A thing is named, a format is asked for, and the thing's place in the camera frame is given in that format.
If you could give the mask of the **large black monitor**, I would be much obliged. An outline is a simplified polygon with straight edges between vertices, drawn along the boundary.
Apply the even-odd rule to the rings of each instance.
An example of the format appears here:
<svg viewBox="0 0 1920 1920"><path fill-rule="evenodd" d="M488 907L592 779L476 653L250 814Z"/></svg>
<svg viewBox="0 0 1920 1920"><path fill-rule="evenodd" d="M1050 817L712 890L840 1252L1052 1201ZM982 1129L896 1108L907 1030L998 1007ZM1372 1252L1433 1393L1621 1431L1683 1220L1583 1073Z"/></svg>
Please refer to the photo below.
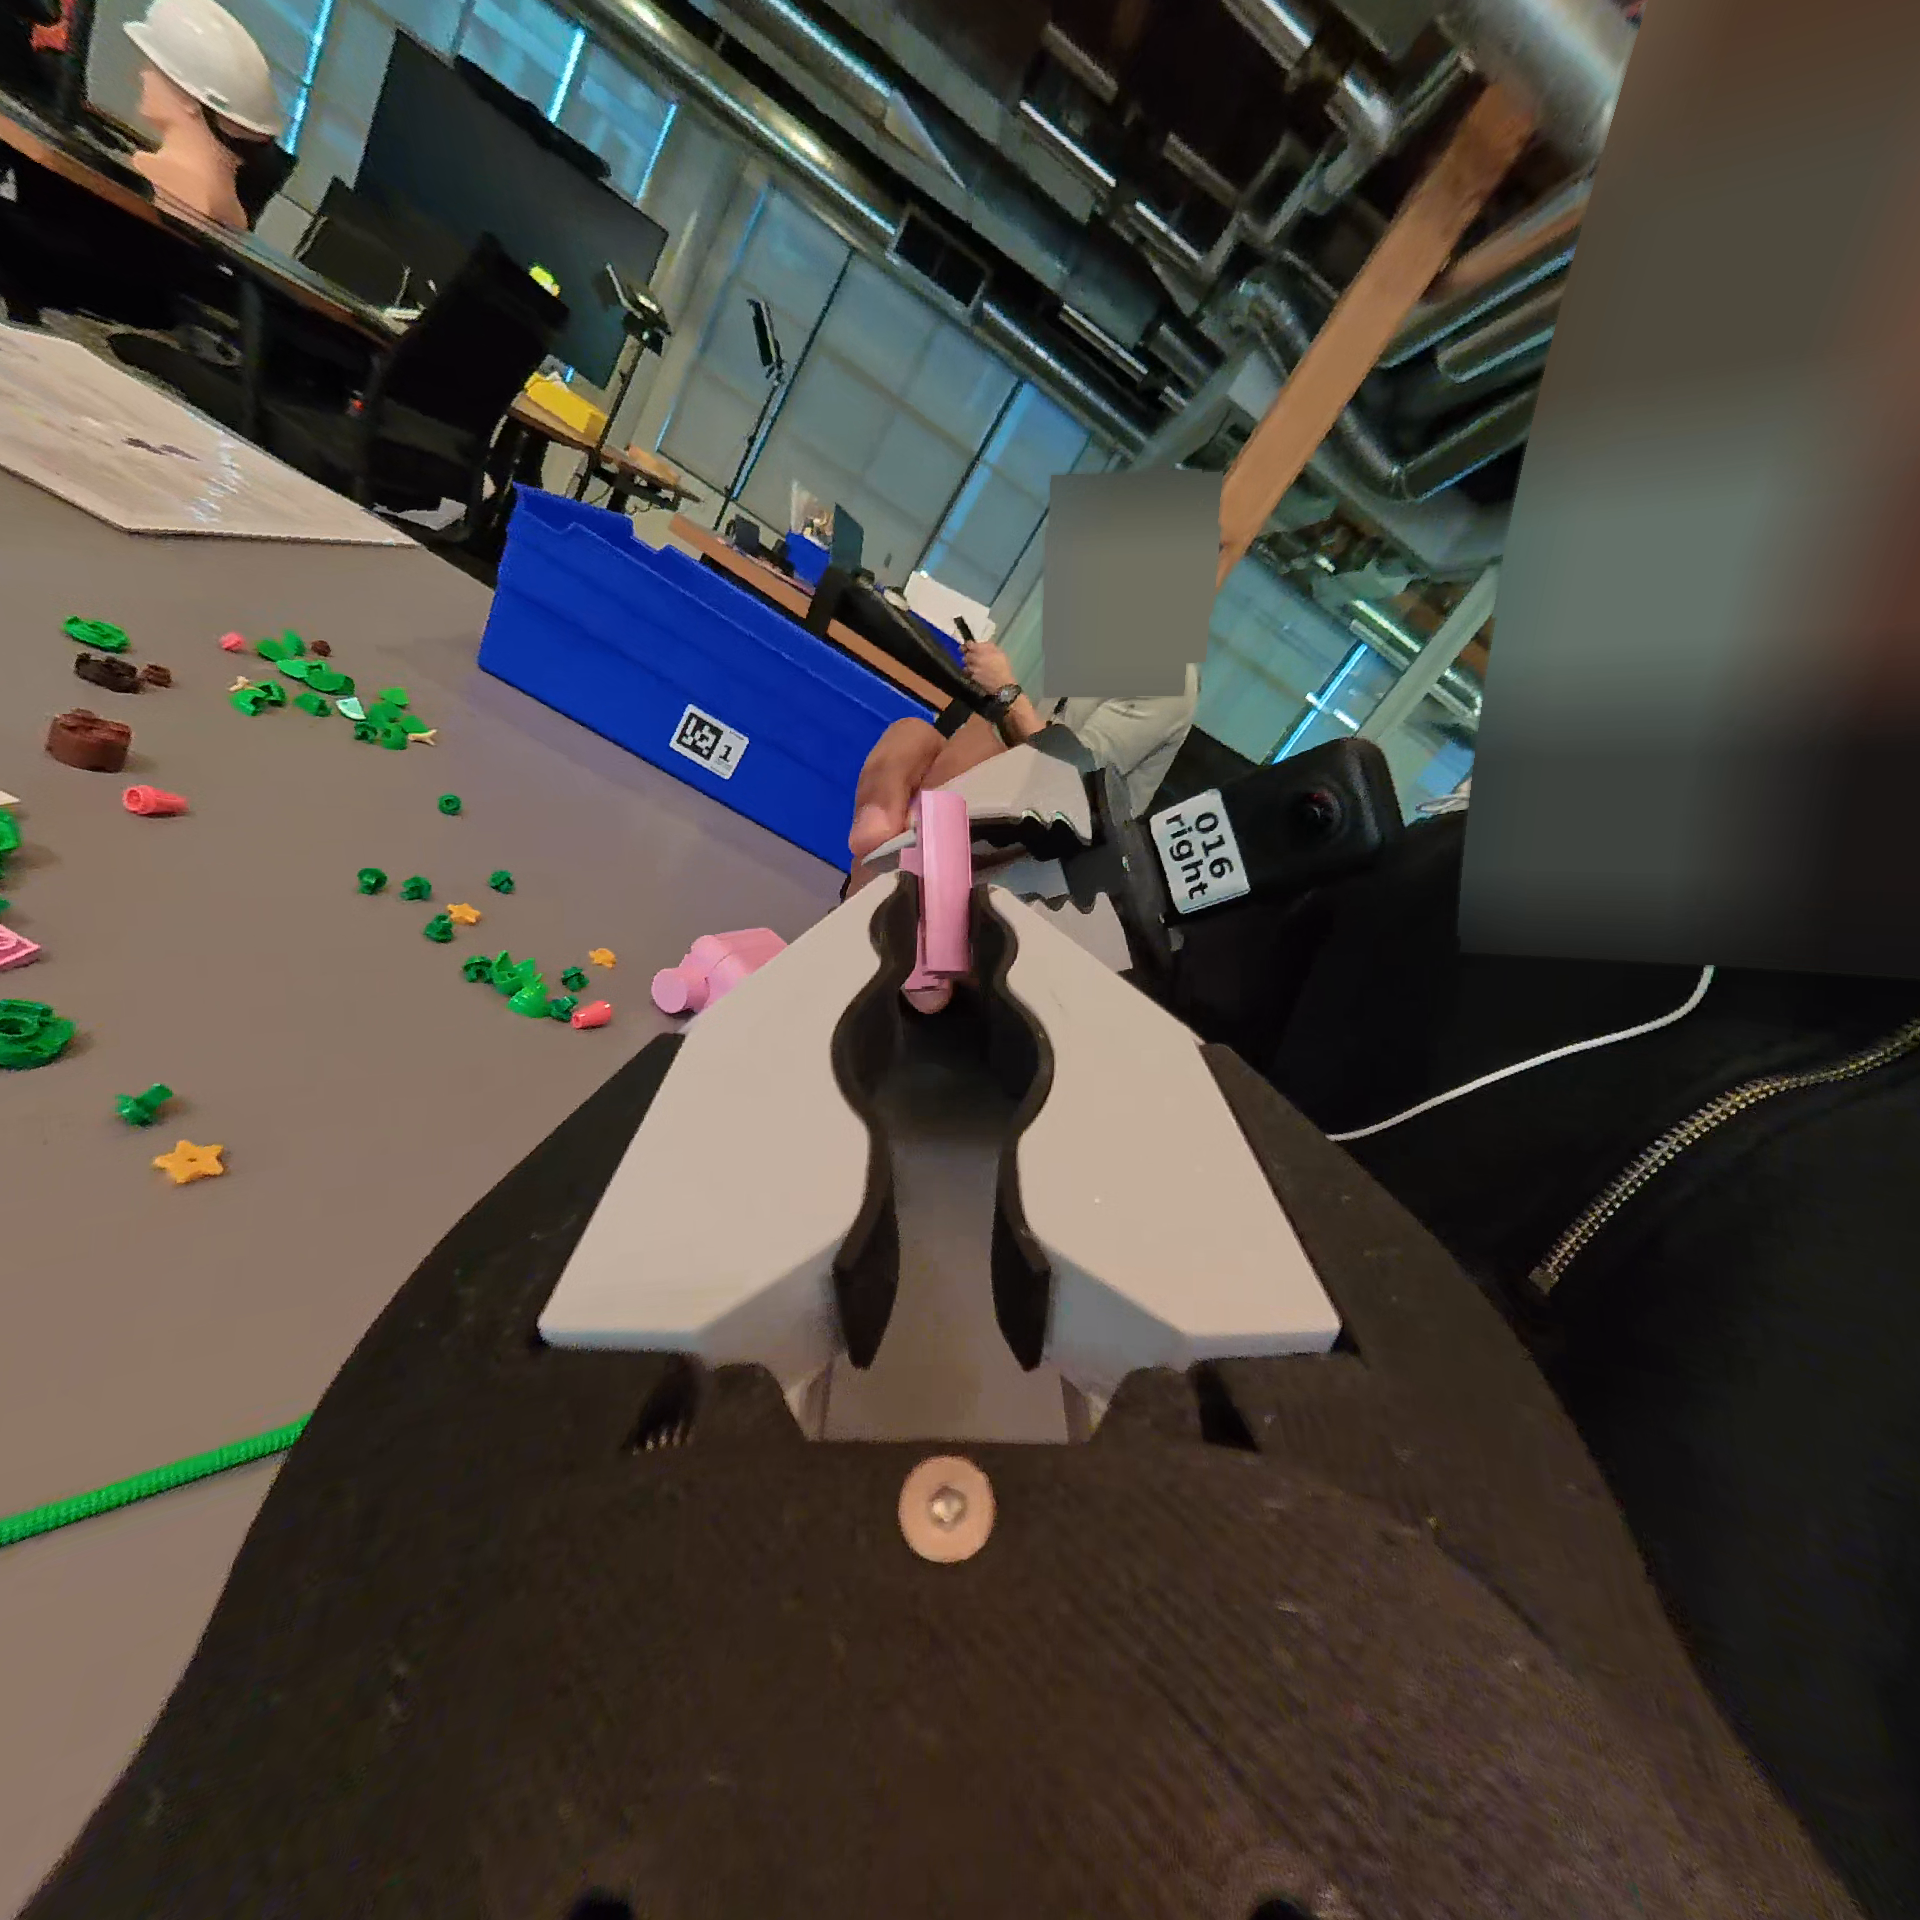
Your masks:
<svg viewBox="0 0 1920 1920"><path fill-rule="evenodd" d="M627 339L612 272L651 288L664 229L574 165L582 150L567 150L560 131L532 131L532 120L525 100L476 65L394 33L356 189L460 247L498 236L514 263L545 268L567 304L555 359L607 385Z"/></svg>

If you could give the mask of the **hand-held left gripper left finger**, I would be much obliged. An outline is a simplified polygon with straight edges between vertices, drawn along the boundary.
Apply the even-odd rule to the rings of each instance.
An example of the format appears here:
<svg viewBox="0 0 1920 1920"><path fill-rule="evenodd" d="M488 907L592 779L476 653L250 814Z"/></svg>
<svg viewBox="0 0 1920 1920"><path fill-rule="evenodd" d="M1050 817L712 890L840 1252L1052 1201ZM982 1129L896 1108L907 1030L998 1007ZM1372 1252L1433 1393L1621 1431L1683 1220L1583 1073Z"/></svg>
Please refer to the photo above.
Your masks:
<svg viewBox="0 0 1920 1920"><path fill-rule="evenodd" d="M699 1010L542 1308L549 1349L830 1368L831 1256L865 1195L865 1124L830 1040L882 976L871 881Z"/></svg>

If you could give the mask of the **black light stand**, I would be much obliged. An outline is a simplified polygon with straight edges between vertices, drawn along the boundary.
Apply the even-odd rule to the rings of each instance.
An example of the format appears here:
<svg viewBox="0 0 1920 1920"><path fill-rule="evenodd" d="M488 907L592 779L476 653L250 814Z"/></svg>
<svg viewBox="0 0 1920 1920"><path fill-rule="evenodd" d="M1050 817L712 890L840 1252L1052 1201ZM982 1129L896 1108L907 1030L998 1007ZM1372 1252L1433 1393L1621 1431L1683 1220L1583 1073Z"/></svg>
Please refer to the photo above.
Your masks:
<svg viewBox="0 0 1920 1920"><path fill-rule="evenodd" d="M622 342L612 359L612 375L602 404L606 429L592 439L592 475L606 480L606 504L612 510L627 510L636 492L646 492L653 479L646 464L630 450L630 445L621 439L617 424L630 398L643 359L664 351L671 324L653 290L636 275L622 275L617 263L606 263L606 285L612 308L621 313Z"/></svg>
<svg viewBox="0 0 1920 1920"><path fill-rule="evenodd" d="M722 492L722 515L733 500L740 500L740 489L759 459L759 448L767 439L767 429L773 422L773 409L778 409L778 398L784 393L784 380L788 380L788 367L784 367L784 351L781 351L781 334L778 334L778 318L773 318L773 304L767 298L749 298L749 329L755 329L755 359L759 359L759 373L763 373L763 398L759 398L759 409L755 409L755 422L740 445L740 454L737 454L737 466L733 466L733 479Z"/></svg>

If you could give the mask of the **scattered small green clips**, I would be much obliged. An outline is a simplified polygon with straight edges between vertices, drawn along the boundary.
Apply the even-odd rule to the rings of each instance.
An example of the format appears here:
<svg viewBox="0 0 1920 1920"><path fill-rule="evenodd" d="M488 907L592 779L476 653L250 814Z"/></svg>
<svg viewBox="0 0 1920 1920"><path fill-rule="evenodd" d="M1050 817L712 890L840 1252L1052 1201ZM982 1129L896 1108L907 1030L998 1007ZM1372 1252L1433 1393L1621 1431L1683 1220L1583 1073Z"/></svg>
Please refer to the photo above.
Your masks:
<svg viewBox="0 0 1920 1920"><path fill-rule="evenodd" d="M437 814L443 817L460 817L463 814L463 794L460 790L442 790L437 794ZM362 867L356 871L356 893L359 897L382 897L388 890L388 873L376 871L376 867ZM488 890L506 897L514 893L514 873L506 871L493 871L488 873ZM399 898L433 898L433 881L428 878L402 878L399 885ZM443 918L443 907L422 926L422 938L428 938L433 944L443 944L454 938L460 926L451 926ZM463 978L465 982L476 982L476 986L488 986L484 982L484 972L488 972L488 957L493 952L470 952L463 959ZM564 993L551 993L549 1002L549 1020L555 1023L567 1023L567 1010L582 1002L602 1002L602 998L585 998L585 989L592 986L591 976L582 968L567 968L560 972L560 986ZM176 1091L169 1083L151 1083L145 1091L134 1091L134 1094L114 1094L114 1118L130 1129L151 1129L161 1108L176 1096Z"/></svg>

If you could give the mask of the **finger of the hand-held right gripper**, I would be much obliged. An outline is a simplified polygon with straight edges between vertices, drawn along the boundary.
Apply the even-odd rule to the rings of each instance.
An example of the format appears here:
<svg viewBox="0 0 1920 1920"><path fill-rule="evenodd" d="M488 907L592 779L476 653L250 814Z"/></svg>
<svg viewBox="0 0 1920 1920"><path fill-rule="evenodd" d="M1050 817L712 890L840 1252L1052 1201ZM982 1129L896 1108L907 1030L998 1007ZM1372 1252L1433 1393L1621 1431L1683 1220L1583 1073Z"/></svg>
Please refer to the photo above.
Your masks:
<svg viewBox="0 0 1920 1920"><path fill-rule="evenodd" d="M1126 933L1105 893L1080 905L1067 890L1062 859L998 859L984 867L984 885L998 885L1052 923L1067 942L1090 952L1109 972L1133 972Z"/></svg>
<svg viewBox="0 0 1920 1920"><path fill-rule="evenodd" d="M958 800L967 809L967 846L973 867L1080 862L1105 851L1105 801L1096 779L1072 755L1055 755L1038 740L998 750L953 779L923 779L907 801L896 835L857 856L857 867L882 867L923 846L917 814L931 800Z"/></svg>

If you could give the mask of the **pink brick block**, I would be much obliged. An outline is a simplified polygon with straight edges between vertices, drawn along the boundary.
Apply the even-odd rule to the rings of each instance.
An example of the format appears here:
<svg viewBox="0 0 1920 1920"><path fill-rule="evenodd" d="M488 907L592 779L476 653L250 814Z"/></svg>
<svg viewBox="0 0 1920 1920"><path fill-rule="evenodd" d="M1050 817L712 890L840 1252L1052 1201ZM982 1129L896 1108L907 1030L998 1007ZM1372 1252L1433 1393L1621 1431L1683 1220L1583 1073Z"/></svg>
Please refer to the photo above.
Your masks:
<svg viewBox="0 0 1920 1920"><path fill-rule="evenodd" d="M967 800L945 786L915 794L912 846L901 871L917 878L917 944L901 993L917 1010L941 1010L953 986L969 972L969 814Z"/></svg>

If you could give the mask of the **wooden top office desk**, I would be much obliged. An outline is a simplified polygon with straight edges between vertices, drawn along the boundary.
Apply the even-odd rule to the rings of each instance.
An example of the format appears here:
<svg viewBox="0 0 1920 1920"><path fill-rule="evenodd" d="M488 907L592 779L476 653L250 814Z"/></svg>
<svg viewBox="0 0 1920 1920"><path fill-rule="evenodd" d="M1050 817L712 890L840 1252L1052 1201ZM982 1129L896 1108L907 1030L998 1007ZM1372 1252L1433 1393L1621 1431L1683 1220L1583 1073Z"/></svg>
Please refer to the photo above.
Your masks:
<svg viewBox="0 0 1920 1920"><path fill-rule="evenodd" d="M679 542L686 551L696 551L705 568L715 568L737 586L749 591L767 605L781 610L796 622L801 622L805 633L821 637L824 644L840 651L844 658L865 663L891 685L907 692L933 713L950 705L950 694L931 684L923 672L915 672L907 662L887 658L871 637L854 633L844 619L810 619L810 586L799 580L781 575L769 560L742 555L733 549L722 534L692 522L686 515L667 515L667 539Z"/></svg>
<svg viewBox="0 0 1920 1920"><path fill-rule="evenodd" d="M4 98L4 318L39 324L52 313L202 324L230 342L244 395L256 395L280 333L376 359L407 329L256 236L158 195L130 156Z"/></svg>
<svg viewBox="0 0 1920 1920"><path fill-rule="evenodd" d="M637 445L617 448L612 439L596 439L592 433L582 433L567 424L564 418L549 415L537 398L525 393L514 395L506 422L514 422L524 438L524 459L519 466L530 471L532 450L530 445L551 445L577 459L577 489L585 485L607 485L607 507L627 510L630 500L643 500L643 507L662 510L683 510L692 500L702 500L702 492L657 450L646 450Z"/></svg>

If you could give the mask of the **pink brick animal body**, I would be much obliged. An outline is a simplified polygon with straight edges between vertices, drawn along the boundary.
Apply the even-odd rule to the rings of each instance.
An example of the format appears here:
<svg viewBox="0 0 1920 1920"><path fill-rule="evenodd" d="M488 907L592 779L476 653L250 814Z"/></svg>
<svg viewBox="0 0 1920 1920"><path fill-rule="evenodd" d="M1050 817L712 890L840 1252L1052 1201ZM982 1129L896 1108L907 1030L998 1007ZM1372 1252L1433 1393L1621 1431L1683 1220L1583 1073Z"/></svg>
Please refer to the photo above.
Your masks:
<svg viewBox="0 0 1920 1920"><path fill-rule="evenodd" d="M784 944L767 926L702 933L671 968L653 976L651 998L664 1015L699 1015L778 959Z"/></svg>

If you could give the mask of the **person's black jacket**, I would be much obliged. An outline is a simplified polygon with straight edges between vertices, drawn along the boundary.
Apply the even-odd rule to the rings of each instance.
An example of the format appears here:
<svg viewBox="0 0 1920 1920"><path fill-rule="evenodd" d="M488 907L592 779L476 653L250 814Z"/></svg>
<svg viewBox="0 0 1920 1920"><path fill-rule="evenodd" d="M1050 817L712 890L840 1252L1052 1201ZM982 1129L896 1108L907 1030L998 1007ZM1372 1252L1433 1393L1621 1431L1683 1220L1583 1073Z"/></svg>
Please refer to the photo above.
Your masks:
<svg viewBox="0 0 1920 1920"><path fill-rule="evenodd" d="M1717 1706L1916 1916L1916 978L1459 947L1446 1083L1327 1134L1482 1281Z"/></svg>

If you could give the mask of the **paper instruction sheet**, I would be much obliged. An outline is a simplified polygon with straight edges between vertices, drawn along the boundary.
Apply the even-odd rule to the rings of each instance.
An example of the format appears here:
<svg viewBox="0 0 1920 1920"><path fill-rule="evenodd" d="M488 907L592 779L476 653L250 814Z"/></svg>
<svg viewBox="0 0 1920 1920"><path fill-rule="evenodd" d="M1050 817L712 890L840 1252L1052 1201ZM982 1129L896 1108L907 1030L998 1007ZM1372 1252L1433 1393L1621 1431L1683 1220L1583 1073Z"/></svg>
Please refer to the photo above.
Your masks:
<svg viewBox="0 0 1920 1920"><path fill-rule="evenodd" d="M79 342L4 324L4 471L123 534L415 546Z"/></svg>

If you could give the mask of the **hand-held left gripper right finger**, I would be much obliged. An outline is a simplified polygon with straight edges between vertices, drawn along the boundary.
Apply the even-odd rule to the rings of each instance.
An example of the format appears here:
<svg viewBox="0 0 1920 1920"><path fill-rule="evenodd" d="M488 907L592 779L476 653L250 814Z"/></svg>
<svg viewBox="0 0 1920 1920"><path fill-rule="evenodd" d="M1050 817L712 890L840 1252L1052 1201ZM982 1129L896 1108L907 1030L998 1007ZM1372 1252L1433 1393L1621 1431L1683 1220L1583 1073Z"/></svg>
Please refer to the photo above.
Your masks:
<svg viewBox="0 0 1920 1920"><path fill-rule="evenodd" d="M977 890L998 1165L994 1311L1023 1368L1328 1352L1341 1316L1201 1040L1045 912Z"/></svg>

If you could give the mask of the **black office chair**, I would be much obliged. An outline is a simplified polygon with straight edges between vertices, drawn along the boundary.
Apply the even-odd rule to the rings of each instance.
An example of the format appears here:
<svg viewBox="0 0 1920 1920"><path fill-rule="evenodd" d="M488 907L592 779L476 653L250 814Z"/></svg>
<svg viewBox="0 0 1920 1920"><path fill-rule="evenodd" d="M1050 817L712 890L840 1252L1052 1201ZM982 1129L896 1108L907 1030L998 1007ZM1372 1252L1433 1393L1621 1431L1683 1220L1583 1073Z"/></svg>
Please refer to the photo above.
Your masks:
<svg viewBox="0 0 1920 1920"><path fill-rule="evenodd" d="M483 232L373 370L346 459L356 500L394 510L460 500L475 515L493 438L567 322L567 303Z"/></svg>

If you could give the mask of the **person's right hand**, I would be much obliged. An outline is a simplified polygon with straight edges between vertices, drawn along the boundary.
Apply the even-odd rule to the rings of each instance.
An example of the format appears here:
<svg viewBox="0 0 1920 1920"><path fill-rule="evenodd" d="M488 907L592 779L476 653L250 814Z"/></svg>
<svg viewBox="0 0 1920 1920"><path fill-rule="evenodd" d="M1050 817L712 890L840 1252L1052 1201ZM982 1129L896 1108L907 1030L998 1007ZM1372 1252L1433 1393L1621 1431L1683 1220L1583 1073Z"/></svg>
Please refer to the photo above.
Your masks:
<svg viewBox="0 0 1920 1920"><path fill-rule="evenodd" d="M846 827L846 885L865 881L874 851L896 844L915 817L915 800L941 759L945 737L931 722L887 724L854 779Z"/></svg>

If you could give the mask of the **blue plastic bin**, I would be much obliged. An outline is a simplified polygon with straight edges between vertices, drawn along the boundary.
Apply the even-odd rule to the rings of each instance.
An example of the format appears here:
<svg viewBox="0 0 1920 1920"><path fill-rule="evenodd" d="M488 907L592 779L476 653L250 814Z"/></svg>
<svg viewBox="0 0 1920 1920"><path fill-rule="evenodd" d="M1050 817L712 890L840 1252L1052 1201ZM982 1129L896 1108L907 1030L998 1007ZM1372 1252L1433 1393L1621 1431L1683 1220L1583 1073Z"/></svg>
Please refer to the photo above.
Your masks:
<svg viewBox="0 0 1920 1920"><path fill-rule="evenodd" d="M514 492L476 663L831 867L871 748L931 718L627 515L542 489Z"/></svg>

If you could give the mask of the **green flexible rod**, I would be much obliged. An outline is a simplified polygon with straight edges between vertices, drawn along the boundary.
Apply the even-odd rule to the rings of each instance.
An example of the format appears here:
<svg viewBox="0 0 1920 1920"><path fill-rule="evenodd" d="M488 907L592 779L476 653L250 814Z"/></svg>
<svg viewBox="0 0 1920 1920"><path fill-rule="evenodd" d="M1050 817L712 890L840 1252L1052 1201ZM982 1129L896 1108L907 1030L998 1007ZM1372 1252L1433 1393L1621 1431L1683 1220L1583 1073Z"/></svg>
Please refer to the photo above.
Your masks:
<svg viewBox="0 0 1920 1920"><path fill-rule="evenodd" d="M311 1416L4 1515L4 1551L285 1456Z"/></svg>

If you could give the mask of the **pile of green leaf pieces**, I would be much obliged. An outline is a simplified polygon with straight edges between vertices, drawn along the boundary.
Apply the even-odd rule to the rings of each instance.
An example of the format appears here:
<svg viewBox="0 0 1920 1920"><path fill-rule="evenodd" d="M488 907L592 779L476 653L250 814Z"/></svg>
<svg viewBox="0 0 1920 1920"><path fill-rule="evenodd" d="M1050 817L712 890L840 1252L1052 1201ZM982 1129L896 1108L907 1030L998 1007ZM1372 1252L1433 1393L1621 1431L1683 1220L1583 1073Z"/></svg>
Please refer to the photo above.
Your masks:
<svg viewBox="0 0 1920 1920"><path fill-rule="evenodd" d="M433 729L407 685L359 685L341 667L324 641L305 641L297 629L277 629L250 637L245 658L254 662L226 684L226 705L244 718L297 710L317 722L341 722L356 744L402 755L407 729Z"/></svg>

